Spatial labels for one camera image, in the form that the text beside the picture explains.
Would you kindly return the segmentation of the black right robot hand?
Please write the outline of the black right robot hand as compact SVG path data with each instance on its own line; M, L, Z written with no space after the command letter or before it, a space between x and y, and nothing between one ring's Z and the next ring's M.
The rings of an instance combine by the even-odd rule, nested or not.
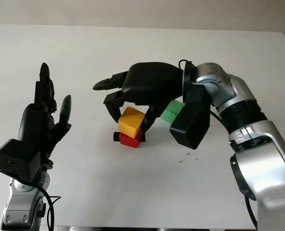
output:
M168 63L136 63L128 71L99 81L92 89L119 89L108 94L104 100L110 116L116 122L121 117L120 107L125 102L147 105L149 108L141 123L141 130L146 132L169 103L182 96L182 76L180 68Z

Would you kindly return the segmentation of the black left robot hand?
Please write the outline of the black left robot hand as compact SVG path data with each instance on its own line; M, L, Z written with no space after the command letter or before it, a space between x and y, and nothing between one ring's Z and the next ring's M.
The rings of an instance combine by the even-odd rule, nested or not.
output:
M23 141L36 154L40 154L40 164L52 167L49 159L56 144L71 129L69 118L71 114L71 96L63 99L59 121L54 122L52 116L57 111L54 98L54 85L50 78L50 70L46 63L42 63L39 81L35 86L34 102L29 104L23 112L18 139Z

